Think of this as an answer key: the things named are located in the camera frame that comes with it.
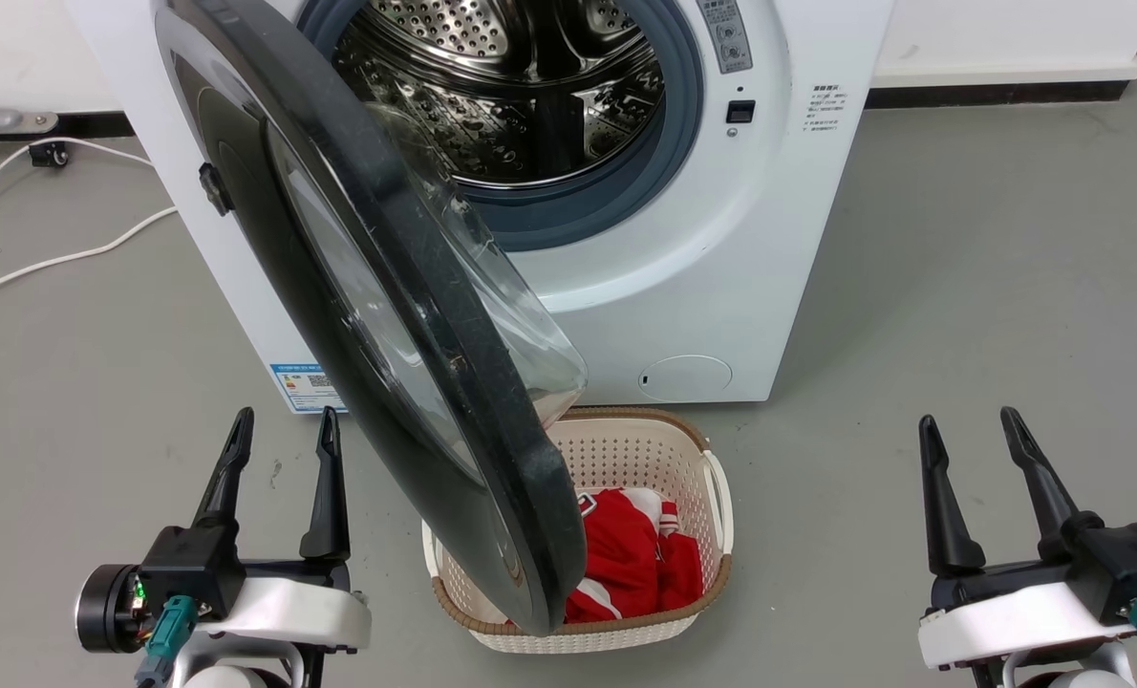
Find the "stainless steel washer drum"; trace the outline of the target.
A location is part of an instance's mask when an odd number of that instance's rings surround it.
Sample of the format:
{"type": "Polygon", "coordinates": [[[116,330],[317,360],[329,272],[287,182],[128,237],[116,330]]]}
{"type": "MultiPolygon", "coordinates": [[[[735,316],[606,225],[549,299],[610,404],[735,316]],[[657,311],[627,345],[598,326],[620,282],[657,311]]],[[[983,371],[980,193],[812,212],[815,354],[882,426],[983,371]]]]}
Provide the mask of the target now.
{"type": "Polygon", "coordinates": [[[356,93],[414,121],[460,183],[493,190],[600,168],[664,96],[619,0],[364,0],[332,48],[356,93]]]}

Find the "black round washing machine door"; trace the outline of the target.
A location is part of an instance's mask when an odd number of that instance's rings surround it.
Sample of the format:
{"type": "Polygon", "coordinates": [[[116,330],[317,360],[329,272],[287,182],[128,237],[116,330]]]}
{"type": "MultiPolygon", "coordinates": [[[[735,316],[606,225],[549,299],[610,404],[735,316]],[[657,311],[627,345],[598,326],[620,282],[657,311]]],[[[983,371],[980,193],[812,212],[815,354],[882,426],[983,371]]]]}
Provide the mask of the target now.
{"type": "Polygon", "coordinates": [[[586,360],[407,115],[367,103],[267,0],[159,0],[201,183],[350,417],[468,579],[555,633],[586,528],[547,429],[586,360]]]}

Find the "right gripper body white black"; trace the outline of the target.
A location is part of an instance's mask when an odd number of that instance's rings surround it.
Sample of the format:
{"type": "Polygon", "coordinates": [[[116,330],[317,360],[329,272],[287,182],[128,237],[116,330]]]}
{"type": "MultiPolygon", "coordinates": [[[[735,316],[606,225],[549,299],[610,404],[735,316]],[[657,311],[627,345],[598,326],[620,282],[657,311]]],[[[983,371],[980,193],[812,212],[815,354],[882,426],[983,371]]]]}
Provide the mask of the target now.
{"type": "Polygon", "coordinates": [[[1041,561],[936,577],[919,622],[926,666],[1015,671],[1079,662],[1124,671],[1124,637],[1137,637],[1137,523],[1085,528],[1067,563],[1041,561]]]}

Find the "grey metal bar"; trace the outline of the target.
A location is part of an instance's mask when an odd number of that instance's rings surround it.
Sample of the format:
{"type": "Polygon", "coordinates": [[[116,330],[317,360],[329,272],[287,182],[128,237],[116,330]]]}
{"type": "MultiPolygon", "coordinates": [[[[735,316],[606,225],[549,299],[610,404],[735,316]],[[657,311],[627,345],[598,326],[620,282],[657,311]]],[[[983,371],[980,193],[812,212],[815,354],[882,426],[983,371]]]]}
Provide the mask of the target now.
{"type": "Polygon", "coordinates": [[[0,136],[39,135],[52,131],[60,117],[53,111],[0,108],[0,136]]]}

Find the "white front-load washing machine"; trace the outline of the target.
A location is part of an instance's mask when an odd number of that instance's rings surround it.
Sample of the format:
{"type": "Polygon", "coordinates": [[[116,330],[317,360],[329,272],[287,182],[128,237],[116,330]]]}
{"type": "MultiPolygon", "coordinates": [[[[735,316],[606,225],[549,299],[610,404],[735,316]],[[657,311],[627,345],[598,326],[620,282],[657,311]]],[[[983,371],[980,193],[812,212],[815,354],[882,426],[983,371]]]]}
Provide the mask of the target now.
{"type": "Polygon", "coordinates": [[[699,40],[704,98],[672,183],[617,227],[567,247],[511,252],[489,229],[586,360],[587,405],[659,403],[637,379],[678,355],[733,370],[713,403],[766,400],[895,0],[739,0],[753,67],[727,75],[697,1],[679,3],[699,40]],[[802,131],[814,84],[847,88],[838,131],[802,131]],[[727,103],[740,99],[757,101],[755,118],[727,123],[727,103]]]}

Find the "cream perforated laundry basket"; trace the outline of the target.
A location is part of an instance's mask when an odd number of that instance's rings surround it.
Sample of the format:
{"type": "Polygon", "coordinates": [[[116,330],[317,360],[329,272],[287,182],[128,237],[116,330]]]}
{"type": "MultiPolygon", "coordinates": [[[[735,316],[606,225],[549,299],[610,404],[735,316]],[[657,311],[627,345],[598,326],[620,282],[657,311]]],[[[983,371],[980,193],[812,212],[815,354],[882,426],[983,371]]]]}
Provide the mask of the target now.
{"type": "Polygon", "coordinates": [[[709,441],[686,418],[642,408],[573,409],[549,430],[581,494],[650,488],[677,506],[677,523],[699,547],[702,596],[677,610],[566,624],[537,637],[506,621],[463,573],[429,527],[421,529],[437,600],[496,652],[556,655],[612,652],[683,633],[727,587],[733,569],[733,502],[709,441]]]}

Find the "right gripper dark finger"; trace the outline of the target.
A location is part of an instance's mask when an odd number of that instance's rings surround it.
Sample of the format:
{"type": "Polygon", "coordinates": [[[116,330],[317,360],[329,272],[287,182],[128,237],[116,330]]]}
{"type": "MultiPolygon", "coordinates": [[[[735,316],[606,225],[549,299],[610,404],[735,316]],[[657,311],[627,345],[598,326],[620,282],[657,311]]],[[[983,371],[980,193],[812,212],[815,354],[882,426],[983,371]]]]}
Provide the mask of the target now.
{"type": "Polygon", "coordinates": [[[935,577],[979,573],[985,566],[984,548],[966,528],[949,476],[949,453],[932,415],[919,420],[918,436],[928,567],[935,577]]]}
{"type": "Polygon", "coordinates": [[[1019,411],[1002,406],[999,417],[1011,461],[1022,471],[1030,495],[1040,533],[1037,545],[1040,559],[1044,563],[1070,562],[1074,557],[1071,549],[1077,534],[1085,528],[1105,527],[1105,520],[1092,509],[1076,506],[1019,411]]]}

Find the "round white filter cover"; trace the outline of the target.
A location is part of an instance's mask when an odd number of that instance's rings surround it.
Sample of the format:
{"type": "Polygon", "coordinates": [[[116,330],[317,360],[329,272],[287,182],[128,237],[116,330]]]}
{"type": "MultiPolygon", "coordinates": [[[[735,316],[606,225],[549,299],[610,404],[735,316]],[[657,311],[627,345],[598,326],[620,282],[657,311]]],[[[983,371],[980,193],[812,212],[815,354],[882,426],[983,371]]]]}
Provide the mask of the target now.
{"type": "Polygon", "coordinates": [[[678,355],[657,360],[638,376],[644,396],[659,403],[713,403],[724,395],[733,370],[708,355],[678,355]]]}

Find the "blue energy label sticker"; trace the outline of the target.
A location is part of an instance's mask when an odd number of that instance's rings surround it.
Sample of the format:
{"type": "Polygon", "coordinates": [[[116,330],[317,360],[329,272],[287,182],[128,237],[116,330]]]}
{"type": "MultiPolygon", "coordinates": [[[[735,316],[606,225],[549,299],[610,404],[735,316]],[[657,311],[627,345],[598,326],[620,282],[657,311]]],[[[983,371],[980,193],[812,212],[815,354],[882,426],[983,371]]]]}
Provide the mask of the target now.
{"type": "Polygon", "coordinates": [[[340,395],[318,364],[269,364],[268,368],[292,413],[315,415],[327,408],[346,413],[340,395]]]}

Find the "red and white garment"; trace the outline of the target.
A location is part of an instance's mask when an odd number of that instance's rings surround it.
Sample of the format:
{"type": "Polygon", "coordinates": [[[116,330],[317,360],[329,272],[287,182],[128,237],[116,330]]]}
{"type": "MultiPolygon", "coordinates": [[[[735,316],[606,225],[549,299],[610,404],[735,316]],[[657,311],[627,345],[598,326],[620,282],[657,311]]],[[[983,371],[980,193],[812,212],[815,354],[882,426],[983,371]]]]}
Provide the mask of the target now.
{"type": "Polygon", "coordinates": [[[587,536],[586,575],[564,621],[583,624],[682,610],[704,595],[700,548],[679,527],[675,502],[646,487],[576,497],[587,536]]]}

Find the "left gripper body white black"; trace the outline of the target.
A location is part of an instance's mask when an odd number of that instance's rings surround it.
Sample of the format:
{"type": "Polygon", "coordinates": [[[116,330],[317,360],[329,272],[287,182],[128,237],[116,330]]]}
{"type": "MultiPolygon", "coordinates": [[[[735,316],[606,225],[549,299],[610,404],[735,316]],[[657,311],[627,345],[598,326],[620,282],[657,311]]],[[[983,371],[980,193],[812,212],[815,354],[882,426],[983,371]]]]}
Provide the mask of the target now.
{"type": "Polygon", "coordinates": [[[230,637],[352,653],[368,636],[368,611],[350,589],[347,559],[244,561],[236,527],[227,524],[164,527],[140,565],[97,567],[76,597],[76,640],[89,653],[143,652],[175,595],[199,604],[177,658],[230,637]]]}

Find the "grey instruction sticker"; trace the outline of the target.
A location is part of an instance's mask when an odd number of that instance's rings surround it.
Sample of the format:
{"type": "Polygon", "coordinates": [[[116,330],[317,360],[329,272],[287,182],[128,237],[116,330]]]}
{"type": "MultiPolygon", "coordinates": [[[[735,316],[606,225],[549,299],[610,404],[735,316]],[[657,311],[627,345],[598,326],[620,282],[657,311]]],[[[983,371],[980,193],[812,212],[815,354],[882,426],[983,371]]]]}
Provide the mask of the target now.
{"type": "Polygon", "coordinates": [[[749,40],[739,0],[696,0],[722,74],[752,71],[749,40]]]}

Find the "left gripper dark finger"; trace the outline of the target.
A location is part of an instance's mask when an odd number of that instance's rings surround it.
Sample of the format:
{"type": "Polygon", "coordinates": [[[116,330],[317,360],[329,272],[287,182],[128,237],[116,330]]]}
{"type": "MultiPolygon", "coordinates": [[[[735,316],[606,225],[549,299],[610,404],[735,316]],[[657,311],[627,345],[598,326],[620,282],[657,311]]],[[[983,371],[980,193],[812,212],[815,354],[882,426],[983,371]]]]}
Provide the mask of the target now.
{"type": "Polygon", "coordinates": [[[340,421],[332,406],[321,411],[318,441],[318,483],[312,502],[312,521],[299,544],[302,559],[345,562],[351,556],[349,506],[343,475],[340,421]]]}
{"type": "Polygon", "coordinates": [[[207,480],[193,527],[227,527],[229,523],[236,523],[238,488],[250,458],[254,421],[254,408],[238,411],[213,474],[207,480]]]}

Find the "grey rubber door gasket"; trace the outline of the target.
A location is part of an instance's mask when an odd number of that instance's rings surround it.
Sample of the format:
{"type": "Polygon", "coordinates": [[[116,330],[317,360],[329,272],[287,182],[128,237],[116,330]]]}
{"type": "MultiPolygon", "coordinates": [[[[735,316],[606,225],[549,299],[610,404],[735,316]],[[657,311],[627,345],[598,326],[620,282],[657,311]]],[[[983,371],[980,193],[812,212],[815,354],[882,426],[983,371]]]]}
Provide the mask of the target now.
{"type": "MultiPolygon", "coordinates": [[[[332,33],[363,3],[302,0],[296,25],[333,65],[332,33]]],[[[679,0],[619,0],[619,5],[649,39],[664,83],[663,100],[652,122],[624,154],[571,182],[493,190],[455,179],[423,132],[437,160],[506,251],[567,247],[617,227],[672,183],[691,152],[702,117],[704,77],[699,40],[687,13],[679,0]]],[[[379,101],[352,92],[363,100],[379,101]]]]}

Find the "white text warning sticker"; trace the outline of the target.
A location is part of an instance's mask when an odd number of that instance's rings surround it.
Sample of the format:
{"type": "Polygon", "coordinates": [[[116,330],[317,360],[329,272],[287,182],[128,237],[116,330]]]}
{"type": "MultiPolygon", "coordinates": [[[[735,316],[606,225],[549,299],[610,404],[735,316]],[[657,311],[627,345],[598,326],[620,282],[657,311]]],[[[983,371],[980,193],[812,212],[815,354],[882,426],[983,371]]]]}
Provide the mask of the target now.
{"type": "Polygon", "coordinates": [[[838,131],[847,111],[847,88],[841,84],[814,84],[802,121],[802,131],[838,131]]]}

